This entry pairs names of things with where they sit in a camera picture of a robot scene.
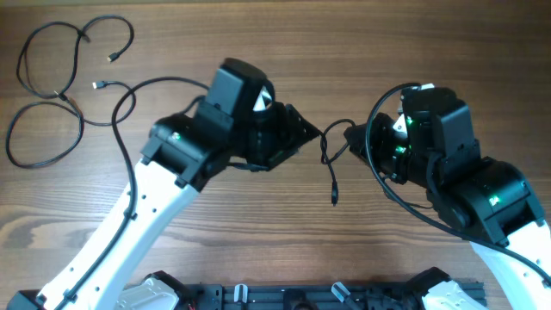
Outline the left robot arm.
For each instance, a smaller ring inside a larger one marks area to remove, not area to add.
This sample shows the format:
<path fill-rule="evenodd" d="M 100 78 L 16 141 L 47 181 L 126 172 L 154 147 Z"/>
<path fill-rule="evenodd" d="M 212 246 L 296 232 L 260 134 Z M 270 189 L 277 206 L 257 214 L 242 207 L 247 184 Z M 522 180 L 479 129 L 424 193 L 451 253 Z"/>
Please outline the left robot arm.
<path fill-rule="evenodd" d="M 154 123 L 129 182 L 82 250 L 43 288 L 21 290 L 11 309 L 175 309 L 185 288 L 164 273 L 128 280 L 170 222 L 227 167 L 271 171 L 319 136 L 291 105 L 276 100 L 255 66 L 228 58 L 193 115 Z"/>

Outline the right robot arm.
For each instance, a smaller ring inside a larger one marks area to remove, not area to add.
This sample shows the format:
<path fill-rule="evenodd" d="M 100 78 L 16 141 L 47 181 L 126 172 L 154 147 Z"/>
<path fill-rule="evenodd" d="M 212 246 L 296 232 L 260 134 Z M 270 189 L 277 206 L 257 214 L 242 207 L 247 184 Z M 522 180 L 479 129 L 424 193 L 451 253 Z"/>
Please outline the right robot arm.
<path fill-rule="evenodd" d="M 524 174 L 481 154 L 469 107 L 451 89 L 408 83 L 393 91 L 398 117 L 374 107 L 345 131 L 351 152 L 392 201 L 393 183 L 424 188 L 437 213 L 432 225 L 469 242 L 513 308 L 549 308 L 550 227 Z"/>

